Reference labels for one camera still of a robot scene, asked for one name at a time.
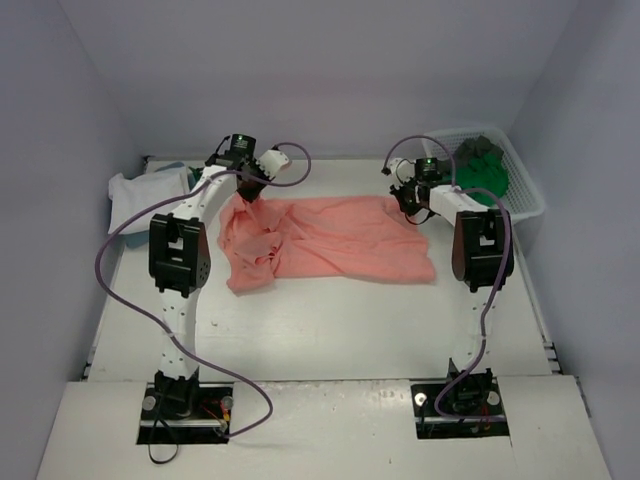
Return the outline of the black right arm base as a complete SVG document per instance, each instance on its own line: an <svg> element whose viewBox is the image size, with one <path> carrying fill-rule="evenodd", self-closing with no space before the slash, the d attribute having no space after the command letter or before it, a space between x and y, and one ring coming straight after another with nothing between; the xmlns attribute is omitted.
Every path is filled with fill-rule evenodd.
<svg viewBox="0 0 640 480"><path fill-rule="evenodd" d="M463 380L435 408L445 382L410 385L418 440L482 439L510 435L499 385L490 373Z"/></svg>

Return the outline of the grey-blue t shirt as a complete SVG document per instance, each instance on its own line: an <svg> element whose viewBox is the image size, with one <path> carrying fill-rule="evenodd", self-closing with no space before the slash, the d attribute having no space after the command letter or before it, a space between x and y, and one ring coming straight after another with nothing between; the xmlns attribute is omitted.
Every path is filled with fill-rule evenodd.
<svg viewBox="0 0 640 480"><path fill-rule="evenodd" d="M169 174L180 173L181 182L182 182L182 191L186 193L189 190L190 180L189 174L187 173L187 167L183 162L176 161L169 163L164 166L160 166L157 170L151 171L149 170L146 173L146 176L158 175L158 176L168 176ZM145 222L145 229L139 230L137 232L127 233L124 235L125 243L128 248L136 249L145 245L149 241L149 222L147 219Z"/></svg>

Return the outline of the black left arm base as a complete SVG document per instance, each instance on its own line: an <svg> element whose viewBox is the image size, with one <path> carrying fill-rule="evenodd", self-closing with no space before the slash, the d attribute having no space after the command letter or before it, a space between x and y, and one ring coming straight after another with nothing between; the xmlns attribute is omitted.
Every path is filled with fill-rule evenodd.
<svg viewBox="0 0 640 480"><path fill-rule="evenodd" d="M137 422L137 445L227 444L230 434L233 386L201 384L191 406L182 410L169 398L162 399L147 384Z"/></svg>

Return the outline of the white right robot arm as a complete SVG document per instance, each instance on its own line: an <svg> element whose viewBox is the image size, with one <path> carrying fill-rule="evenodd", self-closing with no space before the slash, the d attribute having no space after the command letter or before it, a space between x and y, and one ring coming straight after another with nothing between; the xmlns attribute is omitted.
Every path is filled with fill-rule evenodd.
<svg viewBox="0 0 640 480"><path fill-rule="evenodd" d="M435 158L387 159L382 173L391 178L390 193L408 219L424 212L453 227L451 268L456 280L474 296L485 290L488 298L465 322L462 337L466 358L452 358L442 388L445 405L464 412L479 397L470 380L487 352L489 314L498 292L513 272L511 216L498 196L483 187L452 186L439 171Z"/></svg>

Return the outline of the white t shirt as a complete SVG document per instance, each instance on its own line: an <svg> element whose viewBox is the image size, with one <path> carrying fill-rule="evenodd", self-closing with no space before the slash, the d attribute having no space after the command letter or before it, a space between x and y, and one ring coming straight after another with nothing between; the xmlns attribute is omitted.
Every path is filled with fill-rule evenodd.
<svg viewBox="0 0 640 480"><path fill-rule="evenodd" d="M126 179L122 174L113 176L108 184L108 196L111 200L108 233L112 234L140 211L189 191L189 171L180 162L133 179Z"/></svg>

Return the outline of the white laundry basket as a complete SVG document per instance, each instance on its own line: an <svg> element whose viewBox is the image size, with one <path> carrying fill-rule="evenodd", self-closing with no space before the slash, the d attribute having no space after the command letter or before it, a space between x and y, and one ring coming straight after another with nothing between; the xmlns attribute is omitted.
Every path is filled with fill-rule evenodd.
<svg viewBox="0 0 640 480"><path fill-rule="evenodd" d="M545 202L542 195L515 147L501 129L493 126L458 127L434 130L427 132L426 136L437 139L451 152L454 152L467 139L486 137L504 152L502 164L508 173L509 186L502 199L511 212L512 221L517 223L537 217L544 212Z"/></svg>

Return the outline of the pink t shirt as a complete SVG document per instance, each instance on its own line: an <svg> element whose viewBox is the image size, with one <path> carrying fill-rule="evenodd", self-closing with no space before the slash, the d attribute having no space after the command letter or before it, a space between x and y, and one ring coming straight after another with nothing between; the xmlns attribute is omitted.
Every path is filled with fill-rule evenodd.
<svg viewBox="0 0 640 480"><path fill-rule="evenodd" d="M277 279L345 277L430 284L427 238L389 197L263 199L234 195L219 213L217 243L229 289L244 294Z"/></svg>

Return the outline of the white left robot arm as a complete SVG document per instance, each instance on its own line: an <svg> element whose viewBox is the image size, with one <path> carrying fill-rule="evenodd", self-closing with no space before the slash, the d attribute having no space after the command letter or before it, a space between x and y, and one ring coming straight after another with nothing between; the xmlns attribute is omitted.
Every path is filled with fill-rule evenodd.
<svg viewBox="0 0 640 480"><path fill-rule="evenodd" d="M156 214L149 229L149 273L160 293L163 324L169 333L163 344L154 389L164 396L164 408L175 418L191 418L199 409L198 363L186 356L195 349L196 308L211 272L207 225L238 193L253 202L288 167L278 149L254 156L256 140L234 134L229 148L207 160L192 196L167 214Z"/></svg>

